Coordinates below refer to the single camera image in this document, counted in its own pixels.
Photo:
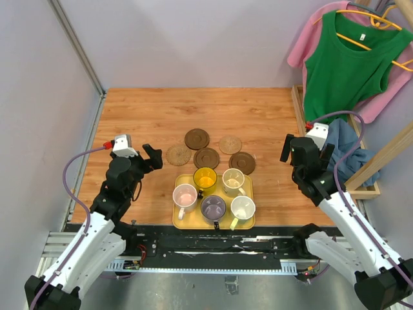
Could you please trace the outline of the woven coaster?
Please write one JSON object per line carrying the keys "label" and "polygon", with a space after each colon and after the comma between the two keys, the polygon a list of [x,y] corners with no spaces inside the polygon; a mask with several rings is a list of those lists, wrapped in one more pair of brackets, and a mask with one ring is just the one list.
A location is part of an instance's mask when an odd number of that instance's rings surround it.
{"label": "woven coaster", "polygon": [[182,166],[191,159],[191,150],[185,144],[175,144],[168,148],[166,160],[174,166]]}
{"label": "woven coaster", "polygon": [[219,140],[219,149],[224,154],[235,154],[242,148],[241,140],[236,136],[223,136]]}

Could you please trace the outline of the dark brown coaster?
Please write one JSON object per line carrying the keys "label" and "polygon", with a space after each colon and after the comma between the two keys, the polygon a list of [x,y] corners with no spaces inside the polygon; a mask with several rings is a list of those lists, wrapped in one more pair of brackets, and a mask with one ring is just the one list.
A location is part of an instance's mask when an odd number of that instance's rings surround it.
{"label": "dark brown coaster", "polygon": [[228,164],[230,168],[238,169],[246,175],[251,174],[256,167],[254,157],[247,152],[237,152],[231,155]]}
{"label": "dark brown coaster", "polygon": [[192,150],[203,149],[209,142],[210,137],[203,129],[191,129],[185,135],[185,145]]}
{"label": "dark brown coaster", "polygon": [[202,167],[209,167],[215,169],[220,162],[219,154],[216,150],[211,148],[199,149],[194,154],[194,165],[199,169]]}

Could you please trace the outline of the dark brown coaster back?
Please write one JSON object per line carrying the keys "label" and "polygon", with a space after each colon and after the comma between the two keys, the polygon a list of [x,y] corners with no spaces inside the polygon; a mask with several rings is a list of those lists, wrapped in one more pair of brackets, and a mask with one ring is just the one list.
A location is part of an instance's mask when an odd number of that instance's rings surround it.
{"label": "dark brown coaster back", "polygon": [[191,129],[185,135],[185,145],[192,150],[203,149],[209,142],[210,137],[203,129]]}

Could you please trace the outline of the cream ceramic mug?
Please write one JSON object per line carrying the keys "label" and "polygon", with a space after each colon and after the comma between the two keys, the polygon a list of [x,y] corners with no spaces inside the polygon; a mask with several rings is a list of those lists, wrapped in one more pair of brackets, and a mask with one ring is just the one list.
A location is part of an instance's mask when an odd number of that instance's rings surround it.
{"label": "cream ceramic mug", "polygon": [[227,169],[222,175],[223,191],[229,197],[246,196],[245,175],[238,169]]}

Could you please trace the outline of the white mug yellow handle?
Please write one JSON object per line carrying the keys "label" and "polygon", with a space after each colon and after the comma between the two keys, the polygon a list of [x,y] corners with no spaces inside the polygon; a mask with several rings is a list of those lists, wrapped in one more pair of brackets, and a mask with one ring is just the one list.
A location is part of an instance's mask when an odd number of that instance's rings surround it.
{"label": "white mug yellow handle", "polygon": [[230,230],[234,231],[237,226],[246,223],[256,212],[256,205],[248,196],[238,196],[232,200],[230,206],[232,222]]}

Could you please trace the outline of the purple ceramic mug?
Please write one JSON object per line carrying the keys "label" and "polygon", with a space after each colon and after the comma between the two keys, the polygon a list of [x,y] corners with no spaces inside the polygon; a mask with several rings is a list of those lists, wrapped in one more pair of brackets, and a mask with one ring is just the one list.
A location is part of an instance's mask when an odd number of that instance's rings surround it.
{"label": "purple ceramic mug", "polygon": [[219,223],[223,219],[227,210],[227,205],[219,196],[210,195],[201,202],[201,214],[204,221],[213,225],[214,230],[220,230]]}

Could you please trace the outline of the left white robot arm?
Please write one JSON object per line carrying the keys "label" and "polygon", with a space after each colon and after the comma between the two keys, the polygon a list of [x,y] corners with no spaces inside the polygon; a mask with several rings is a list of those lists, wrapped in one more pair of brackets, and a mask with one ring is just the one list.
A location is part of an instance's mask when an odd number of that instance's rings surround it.
{"label": "left white robot arm", "polygon": [[132,148],[126,136],[106,142],[112,158],[86,220],[63,253],[40,277],[25,284],[30,309],[79,309],[92,284],[119,255],[138,248],[136,229],[121,221],[139,198],[145,174],[161,169],[162,151],[144,144],[148,158]]}

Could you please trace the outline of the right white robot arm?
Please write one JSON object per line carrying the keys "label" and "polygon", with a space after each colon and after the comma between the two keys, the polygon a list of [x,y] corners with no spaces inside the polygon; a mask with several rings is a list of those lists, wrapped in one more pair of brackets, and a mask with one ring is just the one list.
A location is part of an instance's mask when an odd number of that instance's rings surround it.
{"label": "right white robot arm", "polygon": [[351,248],[335,242],[310,223],[294,233],[292,250],[299,258],[316,256],[354,286],[367,309],[386,309],[412,294],[412,259],[403,259],[372,228],[350,194],[327,170],[329,147],[321,152],[309,137],[285,138],[280,160],[291,161],[292,181],[336,225]]}

